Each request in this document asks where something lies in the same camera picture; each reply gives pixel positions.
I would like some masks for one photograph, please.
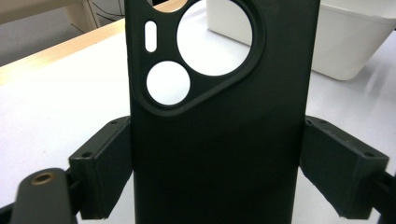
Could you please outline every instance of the white container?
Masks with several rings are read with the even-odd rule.
[[[209,29],[247,43],[249,27],[229,0],[206,0]],[[322,0],[312,69],[339,80],[356,76],[396,28],[396,0]]]

